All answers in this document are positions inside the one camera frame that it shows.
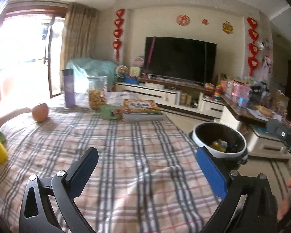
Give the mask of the person's right hand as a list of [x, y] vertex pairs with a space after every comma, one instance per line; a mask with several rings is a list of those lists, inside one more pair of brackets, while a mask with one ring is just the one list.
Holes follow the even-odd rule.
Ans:
[[281, 201], [277, 212], [277, 220], [282, 220], [287, 214], [290, 208], [290, 197], [291, 197], [291, 177], [287, 180], [287, 187], [290, 189], [288, 195]]

